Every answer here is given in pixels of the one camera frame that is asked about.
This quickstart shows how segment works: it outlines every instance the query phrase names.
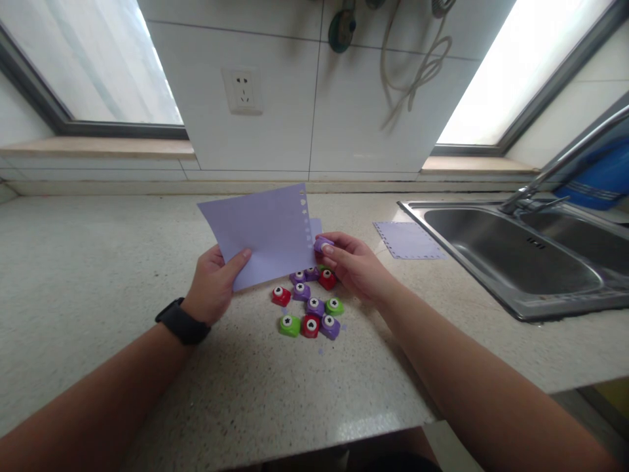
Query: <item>window frame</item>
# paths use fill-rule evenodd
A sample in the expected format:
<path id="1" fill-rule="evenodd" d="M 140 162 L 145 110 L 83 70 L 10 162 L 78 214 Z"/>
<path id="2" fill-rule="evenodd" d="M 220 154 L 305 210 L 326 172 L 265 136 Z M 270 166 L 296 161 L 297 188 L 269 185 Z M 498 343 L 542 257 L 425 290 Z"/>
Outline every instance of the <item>window frame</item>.
<path id="1" fill-rule="evenodd" d="M 607 42 L 629 18 L 629 0 L 611 3 L 601 18 L 588 30 L 574 49 L 561 62 L 557 70 L 537 91 L 535 96 L 507 128 L 494 146 L 466 144 L 436 144 L 431 156 L 484 156 L 504 157 L 509 149 L 561 93 L 591 57 Z"/>
<path id="2" fill-rule="evenodd" d="M 58 136 L 187 140 L 183 125 L 82 121 L 56 97 L 0 22 L 0 71 Z"/>

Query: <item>hand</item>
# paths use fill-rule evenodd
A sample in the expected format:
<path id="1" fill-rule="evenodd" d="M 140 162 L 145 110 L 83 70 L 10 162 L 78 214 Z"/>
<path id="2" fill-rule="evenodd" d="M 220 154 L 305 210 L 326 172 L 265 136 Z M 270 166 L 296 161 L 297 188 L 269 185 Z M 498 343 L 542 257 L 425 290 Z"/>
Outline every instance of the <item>hand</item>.
<path id="1" fill-rule="evenodd" d="M 250 258 L 251 250 L 244 249 L 225 263 L 218 245 L 201 254 L 195 278 L 181 308 L 195 320 L 212 326 L 227 311 L 234 279 Z"/>
<path id="2" fill-rule="evenodd" d="M 335 246 L 325 246 L 321 262 L 332 269 L 354 295 L 363 300 L 383 301 L 399 285 L 382 263 L 360 239 L 345 233 L 323 233 Z"/>

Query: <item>faucet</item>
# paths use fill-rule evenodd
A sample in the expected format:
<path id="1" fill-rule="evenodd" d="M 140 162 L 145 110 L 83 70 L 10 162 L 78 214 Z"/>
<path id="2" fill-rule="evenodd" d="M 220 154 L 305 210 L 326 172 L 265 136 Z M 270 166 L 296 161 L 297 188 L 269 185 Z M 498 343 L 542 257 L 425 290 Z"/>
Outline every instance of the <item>faucet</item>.
<path id="1" fill-rule="evenodd" d="M 592 145 L 598 138 L 603 136 L 606 132 L 611 130 L 627 117 L 629 117 L 629 105 L 624 106 L 612 116 L 607 118 L 554 162 L 548 163 L 544 166 L 537 177 L 535 177 L 528 185 L 511 195 L 501 206 L 498 207 L 498 209 L 502 213 L 513 215 L 518 208 L 537 212 L 545 208 L 554 207 L 555 205 L 565 201 L 568 197 L 542 204 L 541 202 L 533 200 L 532 196 L 539 191 L 539 186 L 546 182 L 549 177 L 555 175 L 557 171 L 563 169 L 569 163 L 574 161 L 576 157 L 581 155 L 581 153 Z"/>

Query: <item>forearm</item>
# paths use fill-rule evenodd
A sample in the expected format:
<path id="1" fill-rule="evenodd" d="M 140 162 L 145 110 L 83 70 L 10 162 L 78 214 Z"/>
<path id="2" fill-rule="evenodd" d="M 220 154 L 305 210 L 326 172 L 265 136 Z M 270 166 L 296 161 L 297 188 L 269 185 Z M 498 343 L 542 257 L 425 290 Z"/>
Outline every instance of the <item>forearm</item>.
<path id="1" fill-rule="evenodd" d="M 406 287 L 376 305 L 441 413 L 487 470 L 617 470 L 548 395 Z"/>
<path id="2" fill-rule="evenodd" d="M 161 323 L 0 439 L 7 470 L 112 470 L 192 347 Z"/>

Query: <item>left hand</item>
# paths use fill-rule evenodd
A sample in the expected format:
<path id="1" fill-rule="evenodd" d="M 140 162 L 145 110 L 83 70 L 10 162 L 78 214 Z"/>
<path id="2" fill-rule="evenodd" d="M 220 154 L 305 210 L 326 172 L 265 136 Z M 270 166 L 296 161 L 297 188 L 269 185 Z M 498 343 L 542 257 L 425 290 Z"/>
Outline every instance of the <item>left hand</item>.
<path id="1" fill-rule="evenodd" d="M 250 258 L 251 250 L 244 249 L 225 263 L 218 245 L 201 254 L 195 278 L 181 308 L 197 321 L 212 326 L 227 311 L 234 279 Z"/>

